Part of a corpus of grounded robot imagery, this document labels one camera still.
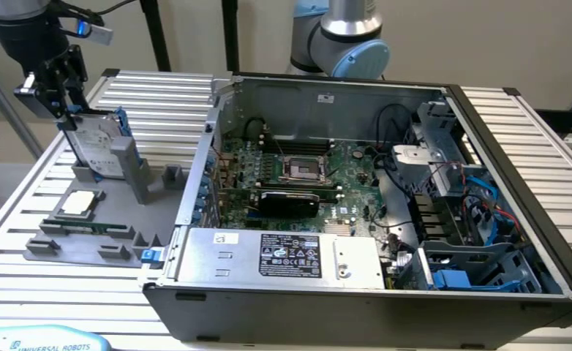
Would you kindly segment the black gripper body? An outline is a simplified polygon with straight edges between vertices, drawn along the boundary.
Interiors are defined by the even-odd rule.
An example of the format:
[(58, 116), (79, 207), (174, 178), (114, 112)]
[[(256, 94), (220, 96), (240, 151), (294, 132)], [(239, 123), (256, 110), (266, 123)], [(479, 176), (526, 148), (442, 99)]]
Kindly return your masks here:
[(23, 69), (39, 66), (66, 54), (68, 38), (60, 20), (44, 12), (20, 20), (0, 19), (0, 45)]

